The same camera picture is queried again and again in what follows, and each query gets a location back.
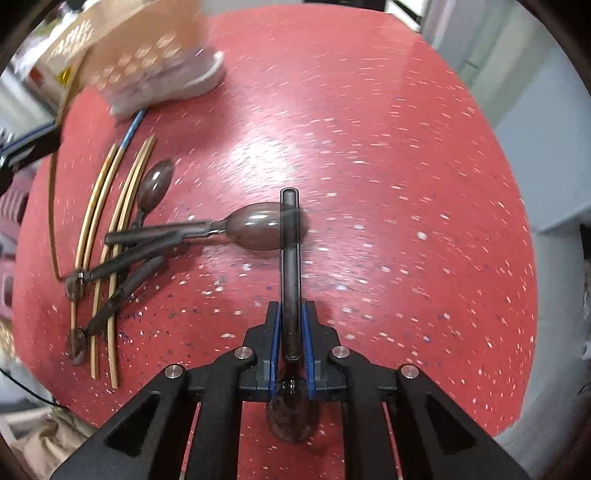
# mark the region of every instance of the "speckled red tabletop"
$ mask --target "speckled red tabletop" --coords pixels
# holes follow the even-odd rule
[[[389,367],[413,362],[489,433],[519,415],[534,350],[536,283],[528,224],[509,165],[466,87],[396,18],[328,5],[212,19],[228,74],[212,93],[150,110],[120,166],[95,242],[100,255],[123,179],[143,140],[148,166],[176,164],[146,224],[221,219],[300,191],[309,213],[304,296],[342,343]],[[82,217],[115,126],[92,92],[71,111],[60,150],[57,238],[73,266]],[[121,388],[63,356],[69,303],[51,272],[47,164],[18,245],[17,351],[60,402],[102,424],[164,366],[211,362],[240,345],[279,298],[277,258],[210,240],[171,259],[118,322]],[[90,296],[80,306],[87,322]],[[246,405],[241,478],[342,478],[338,408],[318,433],[281,445],[263,405]]]

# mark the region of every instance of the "gray wall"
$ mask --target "gray wall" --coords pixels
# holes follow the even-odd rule
[[[591,98],[556,44],[495,129],[536,231],[591,207],[590,129]]]

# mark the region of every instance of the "black cable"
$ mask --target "black cable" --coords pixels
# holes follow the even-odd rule
[[[51,400],[47,400],[46,398],[43,398],[39,395],[37,395],[35,392],[29,390],[27,387],[25,387],[22,383],[20,383],[17,380],[14,380],[13,377],[6,372],[3,368],[0,368],[0,372],[2,372],[2,374],[9,379],[12,383],[18,385],[19,387],[21,387],[25,392],[27,392],[29,395],[32,395],[33,397],[35,397],[37,400],[42,401],[43,403],[46,403],[48,405],[51,405],[52,407],[57,407],[57,408],[67,408],[64,405],[60,405],[59,403],[55,403],[52,402]]]

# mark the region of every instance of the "spoon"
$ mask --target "spoon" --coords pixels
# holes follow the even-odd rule
[[[131,229],[135,230],[144,224],[145,217],[162,201],[173,179],[174,164],[171,160],[162,160],[154,165],[139,185],[137,204],[138,211]]]
[[[293,239],[299,242],[306,236],[308,230],[305,212],[278,202],[264,202],[239,208],[220,221],[196,220],[166,223],[136,230],[107,233],[105,245],[133,245],[153,240],[170,232],[181,232],[184,238],[203,238],[225,233],[232,242],[249,250],[277,250],[281,248],[280,220],[292,215],[300,215],[300,238]]]
[[[70,331],[66,339],[66,354],[73,365],[79,365],[84,361],[88,347],[88,339],[95,335],[100,335],[105,331],[110,317],[125,304],[130,295],[135,292],[140,285],[150,277],[154,271],[162,265],[164,257],[154,257],[146,260],[125,280],[117,290],[110,296],[109,300],[100,308],[96,315],[92,317],[87,328],[75,328]]]
[[[154,240],[132,247],[90,270],[78,268],[66,277],[66,295],[71,301],[79,300],[84,296],[86,284],[104,280],[113,273],[126,271],[134,263],[162,255],[166,250],[176,247],[183,238],[184,235],[181,232],[166,233]]]

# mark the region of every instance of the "spoon handle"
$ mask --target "spoon handle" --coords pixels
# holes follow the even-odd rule
[[[103,332],[107,321],[119,310],[127,298],[164,262],[164,257],[155,257],[146,260],[134,272],[127,277],[109,300],[100,308],[92,320],[88,323],[87,335],[89,337]]]
[[[122,254],[119,254],[89,270],[85,276],[85,280],[88,282],[103,280],[112,273],[118,273],[128,269],[136,262],[155,257],[156,255],[161,255],[165,250],[176,247],[182,241],[183,234],[180,232],[170,232],[156,237],[152,241],[130,248]]]
[[[212,233],[221,233],[218,229],[213,228],[217,223],[219,222],[213,220],[197,220],[195,222],[165,223],[164,225],[145,226],[135,230],[111,232],[105,235],[105,245],[134,245],[172,232],[182,233],[184,238],[209,236]]]

